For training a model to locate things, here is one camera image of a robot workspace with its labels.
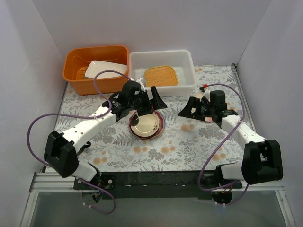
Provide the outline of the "woven bamboo tray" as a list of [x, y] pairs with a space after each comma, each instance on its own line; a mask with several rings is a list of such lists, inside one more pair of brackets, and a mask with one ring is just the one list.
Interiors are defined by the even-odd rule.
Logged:
[[147, 87], [178, 86], [176, 71], [170, 66], [159, 66], [149, 68], [144, 72], [145, 84]]

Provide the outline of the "cream and pink plate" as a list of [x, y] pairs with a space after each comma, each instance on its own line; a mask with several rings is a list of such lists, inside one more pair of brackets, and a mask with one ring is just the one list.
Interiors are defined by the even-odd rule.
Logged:
[[[195, 97], [196, 98], [198, 98], [198, 99], [202, 99], [202, 97], [204, 96], [204, 94], [202, 94], [202, 93], [197, 93], [196, 95], [195, 95]], [[206, 117], [205, 118], [205, 122], [208, 122], [208, 123], [211, 123], [211, 122], [213, 122], [212, 121], [212, 118], [211, 117]]]

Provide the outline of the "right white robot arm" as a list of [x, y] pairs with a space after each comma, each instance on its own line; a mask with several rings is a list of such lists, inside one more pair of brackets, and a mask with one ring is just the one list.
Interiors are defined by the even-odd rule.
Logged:
[[276, 140], [267, 140], [241, 121], [238, 113], [228, 109], [221, 90], [205, 92], [202, 98], [190, 97], [179, 112], [180, 117], [216, 123], [244, 150], [241, 163], [218, 165], [214, 182], [220, 188], [232, 180], [258, 184], [281, 180], [284, 176], [281, 148]]

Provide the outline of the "clear plastic bin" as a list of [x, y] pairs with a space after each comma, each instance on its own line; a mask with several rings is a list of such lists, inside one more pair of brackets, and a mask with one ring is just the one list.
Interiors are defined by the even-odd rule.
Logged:
[[129, 54], [128, 76], [137, 80], [149, 68], [170, 66], [177, 74], [177, 86], [157, 87], [160, 96], [187, 96], [196, 87], [196, 73], [188, 50], [132, 52]]

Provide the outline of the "cream and black plate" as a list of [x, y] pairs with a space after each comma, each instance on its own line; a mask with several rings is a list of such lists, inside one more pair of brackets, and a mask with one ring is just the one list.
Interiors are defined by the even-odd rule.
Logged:
[[130, 119], [131, 131], [139, 136], [147, 138], [154, 135], [160, 126], [159, 117], [155, 113], [138, 116], [135, 113]]

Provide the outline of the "maroon scalloped plate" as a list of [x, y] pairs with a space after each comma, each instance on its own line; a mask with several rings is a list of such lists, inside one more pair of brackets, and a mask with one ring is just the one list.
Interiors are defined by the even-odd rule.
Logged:
[[163, 123], [166, 124], [166, 123], [165, 123], [165, 119], [163, 118], [163, 116], [161, 115], [160, 112], [154, 111], [153, 113], [155, 113], [155, 114], [159, 117], [160, 125], [163, 124]]

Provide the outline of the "floral table mat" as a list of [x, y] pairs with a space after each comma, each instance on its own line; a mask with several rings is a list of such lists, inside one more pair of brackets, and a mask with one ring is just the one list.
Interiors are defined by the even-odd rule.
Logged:
[[[189, 96], [163, 97], [168, 108], [159, 110], [165, 118], [164, 133], [155, 140], [143, 141], [134, 137], [128, 128], [129, 117], [106, 127], [93, 137], [91, 146], [79, 155], [79, 160], [89, 162], [100, 171], [176, 171], [201, 170], [216, 146], [225, 138], [226, 132], [215, 123], [178, 117], [190, 96], [200, 95], [203, 84], [222, 83], [239, 93], [238, 80], [231, 66], [195, 67], [197, 87]], [[64, 93], [61, 113], [91, 115], [104, 99], [100, 95], [80, 96], [68, 84]], [[239, 163], [243, 150], [234, 139], [228, 139], [219, 148], [206, 167], [213, 170], [217, 165]]]

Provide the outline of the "white rectangular dish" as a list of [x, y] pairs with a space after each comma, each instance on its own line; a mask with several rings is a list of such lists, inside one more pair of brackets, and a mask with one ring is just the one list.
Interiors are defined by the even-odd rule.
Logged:
[[86, 79], [94, 79], [98, 73], [106, 70], [114, 70], [125, 74], [127, 70], [127, 65], [95, 60], [89, 64], [88, 68], [85, 71], [84, 76]]

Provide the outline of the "red lacquer cup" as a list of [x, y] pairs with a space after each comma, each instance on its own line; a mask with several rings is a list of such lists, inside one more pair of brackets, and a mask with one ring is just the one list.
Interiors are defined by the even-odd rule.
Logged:
[[86, 148], [89, 148], [91, 146], [91, 142], [87, 141], [80, 149], [79, 151], [76, 153], [77, 156], [79, 156]]

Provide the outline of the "orange plastic tub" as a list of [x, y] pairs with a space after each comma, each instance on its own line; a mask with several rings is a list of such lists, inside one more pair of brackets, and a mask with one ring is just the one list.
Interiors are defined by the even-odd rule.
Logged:
[[129, 71], [129, 51], [121, 45], [87, 47], [68, 53], [63, 78], [79, 95], [121, 91]]

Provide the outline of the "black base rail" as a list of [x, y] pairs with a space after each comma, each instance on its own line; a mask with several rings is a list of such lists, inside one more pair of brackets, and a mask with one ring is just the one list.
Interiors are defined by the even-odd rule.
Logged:
[[210, 192], [197, 186], [200, 171], [103, 172], [99, 187], [116, 199], [199, 198], [211, 199]]

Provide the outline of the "aluminium frame rail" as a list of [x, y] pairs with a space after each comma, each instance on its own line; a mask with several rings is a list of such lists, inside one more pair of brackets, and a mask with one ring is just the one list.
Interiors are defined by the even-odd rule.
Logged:
[[74, 177], [62, 178], [56, 173], [36, 173], [30, 192], [69, 192], [73, 190], [74, 181]]

